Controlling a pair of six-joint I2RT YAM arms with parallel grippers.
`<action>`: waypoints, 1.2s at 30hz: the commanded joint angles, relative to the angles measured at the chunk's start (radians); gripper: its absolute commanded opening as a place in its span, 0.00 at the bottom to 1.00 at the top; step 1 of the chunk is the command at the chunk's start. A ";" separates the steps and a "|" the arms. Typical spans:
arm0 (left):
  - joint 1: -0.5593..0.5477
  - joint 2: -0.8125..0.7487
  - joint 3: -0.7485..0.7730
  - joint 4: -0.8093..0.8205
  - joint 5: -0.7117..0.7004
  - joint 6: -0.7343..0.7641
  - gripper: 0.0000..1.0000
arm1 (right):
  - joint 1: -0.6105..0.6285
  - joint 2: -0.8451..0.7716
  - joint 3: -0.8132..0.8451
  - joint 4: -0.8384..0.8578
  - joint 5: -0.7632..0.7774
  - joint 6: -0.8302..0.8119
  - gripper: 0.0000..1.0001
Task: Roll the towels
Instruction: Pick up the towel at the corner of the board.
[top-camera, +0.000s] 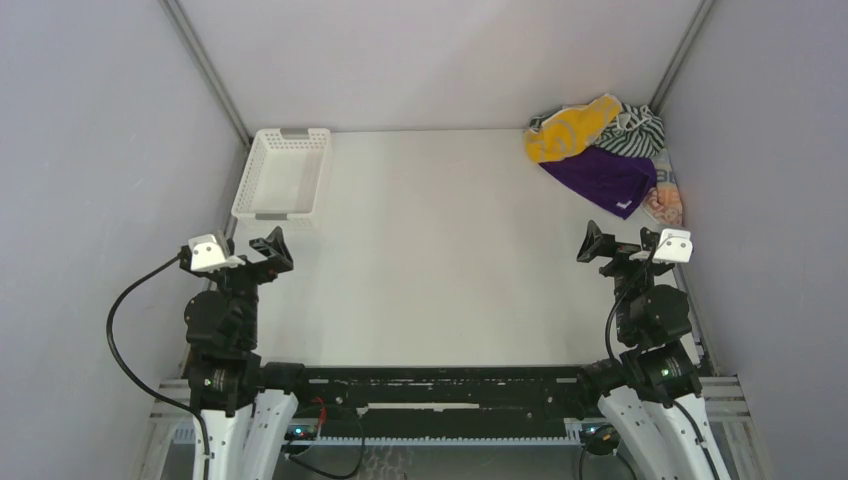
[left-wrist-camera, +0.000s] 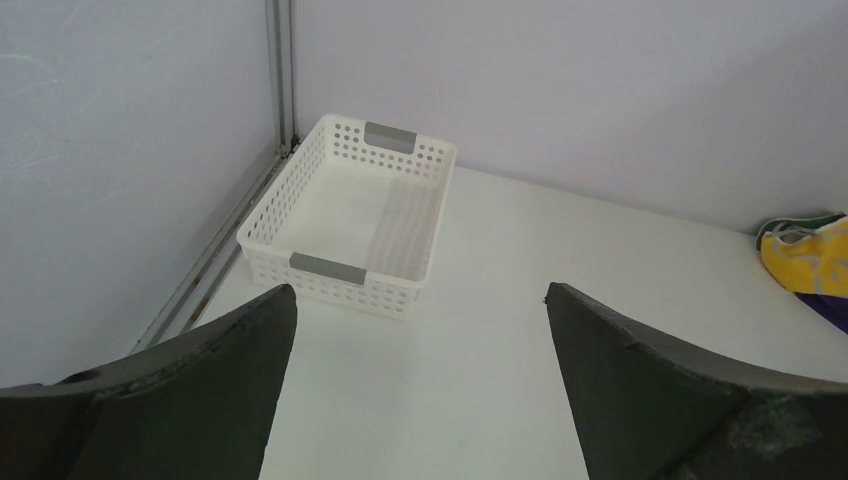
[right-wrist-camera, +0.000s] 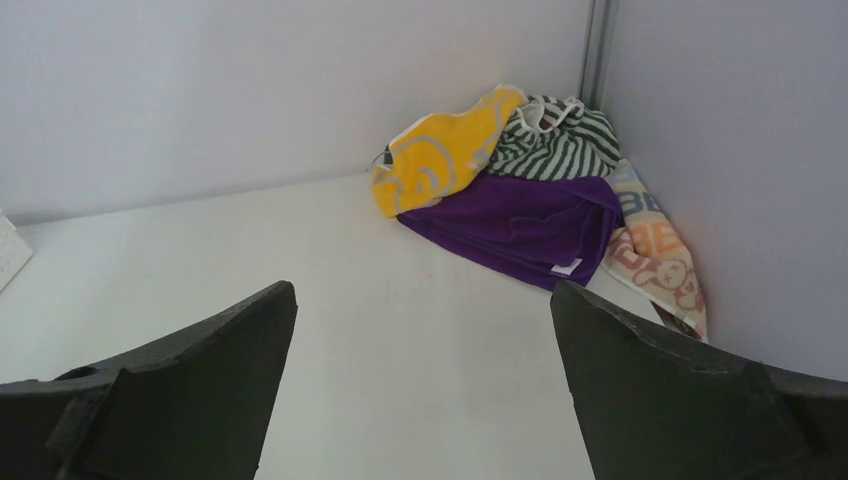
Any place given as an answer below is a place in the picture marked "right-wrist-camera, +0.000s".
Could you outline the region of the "yellow grey patterned towel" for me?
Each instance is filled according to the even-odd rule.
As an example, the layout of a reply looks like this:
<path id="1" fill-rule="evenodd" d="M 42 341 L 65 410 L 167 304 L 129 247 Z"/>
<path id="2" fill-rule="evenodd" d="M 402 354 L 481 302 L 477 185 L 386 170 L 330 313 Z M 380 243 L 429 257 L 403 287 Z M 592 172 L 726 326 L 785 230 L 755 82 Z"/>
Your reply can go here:
<path id="1" fill-rule="evenodd" d="M 508 120 L 526 102 L 521 89 L 499 85 L 463 113 L 428 114 L 405 129 L 374 160 L 378 210 L 394 218 L 464 190 L 486 168 Z"/>

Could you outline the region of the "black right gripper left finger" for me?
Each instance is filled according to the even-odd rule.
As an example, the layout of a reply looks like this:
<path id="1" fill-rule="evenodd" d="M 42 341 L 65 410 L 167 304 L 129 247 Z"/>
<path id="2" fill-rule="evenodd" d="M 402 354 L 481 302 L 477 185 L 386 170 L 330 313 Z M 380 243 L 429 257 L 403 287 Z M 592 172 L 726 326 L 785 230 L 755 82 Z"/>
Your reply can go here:
<path id="1" fill-rule="evenodd" d="M 292 341 L 293 284 L 50 381 L 1 387 L 5 479 L 251 479 Z"/>

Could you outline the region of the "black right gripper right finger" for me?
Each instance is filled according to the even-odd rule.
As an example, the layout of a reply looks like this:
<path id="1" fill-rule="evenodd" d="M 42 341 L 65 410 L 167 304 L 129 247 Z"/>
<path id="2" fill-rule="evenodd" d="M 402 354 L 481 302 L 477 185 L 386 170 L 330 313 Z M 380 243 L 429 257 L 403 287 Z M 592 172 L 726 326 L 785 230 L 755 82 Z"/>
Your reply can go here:
<path id="1" fill-rule="evenodd" d="M 847 385 L 749 360 L 562 281 L 551 298 L 599 479 L 843 479 Z"/>

